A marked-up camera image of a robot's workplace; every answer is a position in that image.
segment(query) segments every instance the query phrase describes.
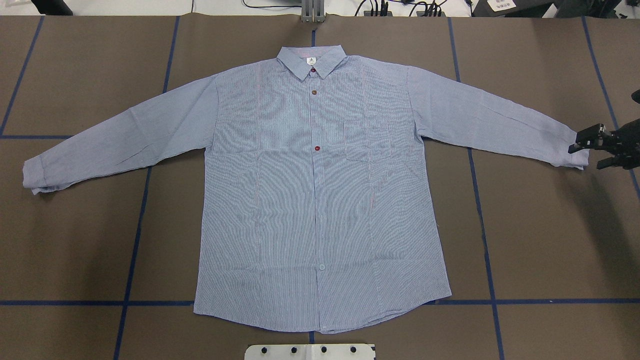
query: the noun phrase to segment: blue dress shirt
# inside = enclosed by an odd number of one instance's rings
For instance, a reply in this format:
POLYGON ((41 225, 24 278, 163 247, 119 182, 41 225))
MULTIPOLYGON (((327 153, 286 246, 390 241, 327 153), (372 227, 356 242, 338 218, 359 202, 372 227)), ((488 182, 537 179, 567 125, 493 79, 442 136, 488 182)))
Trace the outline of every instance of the blue dress shirt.
POLYGON ((283 47, 133 106, 24 164, 33 193, 205 149, 194 312, 348 331, 451 295, 421 136, 582 168, 575 132, 426 70, 283 47))

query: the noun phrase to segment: white paper label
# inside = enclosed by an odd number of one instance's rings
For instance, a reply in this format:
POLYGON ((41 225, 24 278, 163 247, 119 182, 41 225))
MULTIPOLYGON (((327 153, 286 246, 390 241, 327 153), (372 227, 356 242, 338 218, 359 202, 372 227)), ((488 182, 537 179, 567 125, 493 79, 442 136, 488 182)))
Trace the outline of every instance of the white paper label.
POLYGON ((487 0, 491 9, 495 12, 507 10, 516 7, 513 0, 487 0))

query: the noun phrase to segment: long-sleeved shirt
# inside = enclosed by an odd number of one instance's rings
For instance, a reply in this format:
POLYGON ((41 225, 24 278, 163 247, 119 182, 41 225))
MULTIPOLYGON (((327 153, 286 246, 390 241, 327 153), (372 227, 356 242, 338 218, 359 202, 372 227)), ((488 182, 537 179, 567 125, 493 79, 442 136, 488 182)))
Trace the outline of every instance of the long-sleeved shirt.
POLYGON ((24 164, 33 193, 205 149, 194 312, 335 333, 451 294, 422 136, 546 161, 575 132, 416 67, 283 47, 129 108, 24 164))

